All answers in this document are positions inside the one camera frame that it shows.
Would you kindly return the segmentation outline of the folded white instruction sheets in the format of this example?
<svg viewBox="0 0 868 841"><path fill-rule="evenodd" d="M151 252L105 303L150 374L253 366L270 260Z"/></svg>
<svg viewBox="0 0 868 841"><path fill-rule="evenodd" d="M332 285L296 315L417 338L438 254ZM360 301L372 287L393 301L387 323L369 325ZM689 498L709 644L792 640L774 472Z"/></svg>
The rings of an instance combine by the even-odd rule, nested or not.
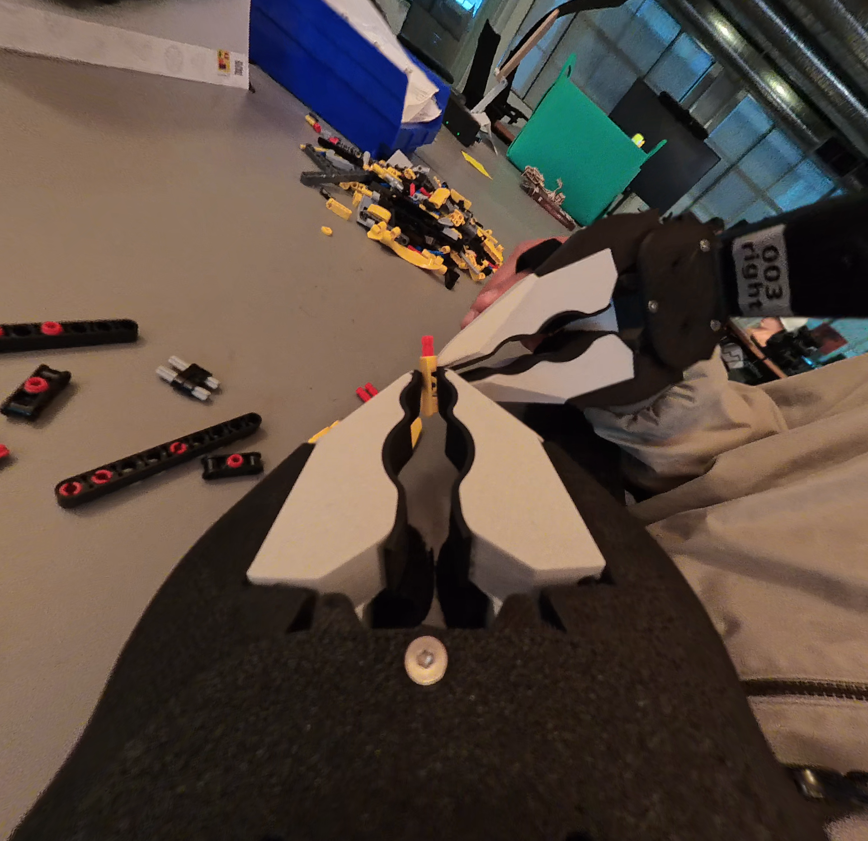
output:
<svg viewBox="0 0 868 841"><path fill-rule="evenodd" d="M402 122L430 123L442 116L437 102L439 85L414 61L400 43L394 28L377 0L321 0L343 25L359 35L366 45L384 57L405 77L402 94Z"/></svg>

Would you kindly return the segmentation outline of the blue plastic bin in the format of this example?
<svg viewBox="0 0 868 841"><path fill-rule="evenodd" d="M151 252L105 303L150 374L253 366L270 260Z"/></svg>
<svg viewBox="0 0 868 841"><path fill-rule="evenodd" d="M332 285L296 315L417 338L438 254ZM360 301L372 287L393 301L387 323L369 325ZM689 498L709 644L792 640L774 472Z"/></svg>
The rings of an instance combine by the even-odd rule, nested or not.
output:
<svg viewBox="0 0 868 841"><path fill-rule="evenodd" d="M398 42L373 0L252 0L251 62L362 151L435 141L449 85Z"/></svg>

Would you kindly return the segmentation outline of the short black brick red pin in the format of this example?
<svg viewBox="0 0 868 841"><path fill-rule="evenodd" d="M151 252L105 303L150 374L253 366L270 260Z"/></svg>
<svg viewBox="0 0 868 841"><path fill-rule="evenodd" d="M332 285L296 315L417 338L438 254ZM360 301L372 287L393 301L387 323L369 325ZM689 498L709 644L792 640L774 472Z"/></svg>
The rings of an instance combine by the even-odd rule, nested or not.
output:
<svg viewBox="0 0 868 841"><path fill-rule="evenodd" d="M38 421L60 393L69 386L71 379L72 374L68 370L39 364L2 402L1 415L27 423Z"/></svg>
<svg viewBox="0 0 868 841"><path fill-rule="evenodd" d="M201 467L201 478L207 482L255 477L261 475L265 469L261 454L255 451L203 456Z"/></svg>

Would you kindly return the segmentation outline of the yellow beam assembly with pins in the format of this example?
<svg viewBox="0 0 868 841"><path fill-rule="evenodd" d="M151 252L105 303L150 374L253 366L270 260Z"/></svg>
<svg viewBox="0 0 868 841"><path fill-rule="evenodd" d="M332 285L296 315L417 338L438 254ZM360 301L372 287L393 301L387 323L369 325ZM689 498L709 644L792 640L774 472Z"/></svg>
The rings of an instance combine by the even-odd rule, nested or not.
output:
<svg viewBox="0 0 868 841"><path fill-rule="evenodd" d="M437 369L438 358L435 351L435 339L432 335L421 338L421 357L418 363L423 385L420 397L420 412L410 426L411 445L415 448L424 430L425 420L439 412Z"/></svg>

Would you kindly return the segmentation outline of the black beam three red pins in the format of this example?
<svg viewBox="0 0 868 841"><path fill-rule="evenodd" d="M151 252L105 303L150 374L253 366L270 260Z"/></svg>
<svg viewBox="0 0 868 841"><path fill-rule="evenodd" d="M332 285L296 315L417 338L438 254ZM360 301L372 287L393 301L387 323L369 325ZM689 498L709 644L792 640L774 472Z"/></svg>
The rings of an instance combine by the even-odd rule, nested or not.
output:
<svg viewBox="0 0 868 841"><path fill-rule="evenodd" d="M54 488L57 505L69 510L97 501L197 457L236 444L257 433L261 424L262 416L249 412L114 461L100 463L59 481Z"/></svg>

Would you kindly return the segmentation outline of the wooden desk lamp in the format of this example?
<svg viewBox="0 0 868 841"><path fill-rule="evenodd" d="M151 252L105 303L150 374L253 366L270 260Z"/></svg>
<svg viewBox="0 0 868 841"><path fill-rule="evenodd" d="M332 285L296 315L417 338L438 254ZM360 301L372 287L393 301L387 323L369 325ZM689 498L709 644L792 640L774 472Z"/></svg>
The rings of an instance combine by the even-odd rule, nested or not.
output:
<svg viewBox="0 0 868 841"><path fill-rule="evenodd" d="M466 133L465 141L462 143L466 146L473 145L480 136L485 136L489 140L493 139L493 125L498 120L501 120L501 118L492 118L489 110L497 101L503 101L498 108L504 112L504 116L508 119L509 123L515 123L517 119L528 120L529 116L526 113L515 110L509 105L509 92L512 89L517 69L522 61L537 46L538 42L548 34L557 21L575 14L603 9L616 9L628 1L567 0L554 7L546 16L536 22L509 55L492 69L491 77L495 82L494 87L472 109L464 108L466 116L471 121L471 129Z"/></svg>

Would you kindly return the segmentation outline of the grey desk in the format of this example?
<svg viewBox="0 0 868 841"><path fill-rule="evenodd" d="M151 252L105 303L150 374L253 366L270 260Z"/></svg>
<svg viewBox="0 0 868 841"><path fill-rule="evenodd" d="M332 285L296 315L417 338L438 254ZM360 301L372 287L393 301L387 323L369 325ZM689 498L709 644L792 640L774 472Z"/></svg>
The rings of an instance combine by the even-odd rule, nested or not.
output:
<svg viewBox="0 0 868 841"><path fill-rule="evenodd" d="M254 91L2 57L2 321L128 317L133 344L2 357L2 397L46 363L70 386L36 423L2 417L2 839L62 765L171 570L261 477L197 461L61 510L65 477L257 412L274 469L412 369L478 293L366 239L299 183L306 109ZM320 227L333 229L326 237ZM221 383L208 402L156 369Z"/></svg>

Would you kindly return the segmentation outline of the black wall screen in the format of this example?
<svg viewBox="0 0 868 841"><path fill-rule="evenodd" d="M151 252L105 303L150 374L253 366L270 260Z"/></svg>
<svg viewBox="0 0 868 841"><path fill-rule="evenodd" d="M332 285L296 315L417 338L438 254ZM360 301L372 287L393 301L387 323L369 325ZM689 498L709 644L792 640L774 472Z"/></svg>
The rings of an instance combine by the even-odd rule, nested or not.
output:
<svg viewBox="0 0 868 841"><path fill-rule="evenodd" d="M636 80L609 118L629 137L642 136L647 160L629 188L648 207L667 213L721 161L708 132L666 92Z"/></svg>

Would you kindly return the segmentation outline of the silver ventilation duct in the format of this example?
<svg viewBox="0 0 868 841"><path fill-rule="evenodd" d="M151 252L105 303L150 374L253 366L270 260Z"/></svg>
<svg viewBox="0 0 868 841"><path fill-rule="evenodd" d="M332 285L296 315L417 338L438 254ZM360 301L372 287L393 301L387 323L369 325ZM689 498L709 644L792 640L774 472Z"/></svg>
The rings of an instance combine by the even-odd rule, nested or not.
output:
<svg viewBox="0 0 868 841"><path fill-rule="evenodd" d="M866 0L703 1L866 155Z"/></svg>

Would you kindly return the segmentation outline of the black device green light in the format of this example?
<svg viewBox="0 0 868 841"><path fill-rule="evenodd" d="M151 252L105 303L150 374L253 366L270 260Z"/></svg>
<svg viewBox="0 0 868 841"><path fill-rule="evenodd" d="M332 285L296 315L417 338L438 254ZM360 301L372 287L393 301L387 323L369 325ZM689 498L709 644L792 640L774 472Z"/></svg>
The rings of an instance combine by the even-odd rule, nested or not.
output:
<svg viewBox="0 0 868 841"><path fill-rule="evenodd" d="M464 103L460 95L450 93L443 110L442 126L464 147L469 148L476 143L481 127L476 117Z"/></svg>

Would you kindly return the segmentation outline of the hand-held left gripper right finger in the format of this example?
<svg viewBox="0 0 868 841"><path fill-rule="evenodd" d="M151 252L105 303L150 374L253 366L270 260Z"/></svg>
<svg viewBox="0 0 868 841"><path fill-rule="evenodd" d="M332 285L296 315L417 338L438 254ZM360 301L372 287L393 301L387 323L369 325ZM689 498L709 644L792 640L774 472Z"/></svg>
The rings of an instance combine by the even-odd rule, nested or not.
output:
<svg viewBox="0 0 868 841"><path fill-rule="evenodd" d="M458 473L439 552L445 624L485 626L510 596L598 580L604 557L542 438L451 370L439 412Z"/></svg>

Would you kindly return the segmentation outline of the black beam two red pins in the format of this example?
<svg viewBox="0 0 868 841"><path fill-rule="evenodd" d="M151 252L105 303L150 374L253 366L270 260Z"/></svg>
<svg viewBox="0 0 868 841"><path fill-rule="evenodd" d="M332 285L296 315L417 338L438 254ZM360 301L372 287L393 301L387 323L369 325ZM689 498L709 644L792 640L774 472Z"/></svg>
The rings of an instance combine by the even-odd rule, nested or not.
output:
<svg viewBox="0 0 868 841"><path fill-rule="evenodd" d="M134 343L139 327L130 318L2 323L3 355Z"/></svg>

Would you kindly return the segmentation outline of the pile of toy bricks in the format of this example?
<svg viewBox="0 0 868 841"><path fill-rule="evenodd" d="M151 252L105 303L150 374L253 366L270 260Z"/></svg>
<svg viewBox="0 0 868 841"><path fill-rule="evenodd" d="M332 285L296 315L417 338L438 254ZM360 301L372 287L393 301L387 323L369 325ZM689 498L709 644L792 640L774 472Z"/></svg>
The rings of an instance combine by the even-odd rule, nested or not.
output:
<svg viewBox="0 0 868 841"><path fill-rule="evenodd" d="M472 211L472 202L396 151L377 160L327 132L316 113L305 116L317 133L299 150L313 163L299 182L318 192L326 209L361 227L367 239L399 259L439 276L452 289L465 273L481 283L505 260L505 249Z"/></svg>

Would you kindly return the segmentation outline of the person's right hand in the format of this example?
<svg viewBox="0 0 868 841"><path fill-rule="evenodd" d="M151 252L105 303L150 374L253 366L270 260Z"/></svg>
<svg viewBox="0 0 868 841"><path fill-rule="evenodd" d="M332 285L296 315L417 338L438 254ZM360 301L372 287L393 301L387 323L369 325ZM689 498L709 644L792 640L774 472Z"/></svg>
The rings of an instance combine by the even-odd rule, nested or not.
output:
<svg viewBox="0 0 868 841"><path fill-rule="evenodd" d="M529 239L518 244L508 258L504 260L497 272L491 275L483 284L469 310L462 318L460 329L463 330L469 326L504 293L511 289L515 283L524 279L529 274L529 271L516 270L522 256L527 253L534 255L537 252L537 247L542 246L543 257L546 259L554 252L556 246L559 246L568 239L568 235L561 235L548 239Z"/></svg>

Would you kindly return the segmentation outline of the brown wooden model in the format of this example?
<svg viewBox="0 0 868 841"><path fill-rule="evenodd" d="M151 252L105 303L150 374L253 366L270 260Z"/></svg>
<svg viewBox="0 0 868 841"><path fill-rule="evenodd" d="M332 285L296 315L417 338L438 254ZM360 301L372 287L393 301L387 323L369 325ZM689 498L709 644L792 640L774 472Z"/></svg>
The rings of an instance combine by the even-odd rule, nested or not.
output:
<svg viewBox="0 0 868 841"><path fill-rule="evenodd" d="M545 184L543 174L536 167L528 165L522 173L520 188L568 232L573 232L577 228L576 221L563 208L566 197L561 191L562 180L558 179L557 188L551 191Z"/></svg>

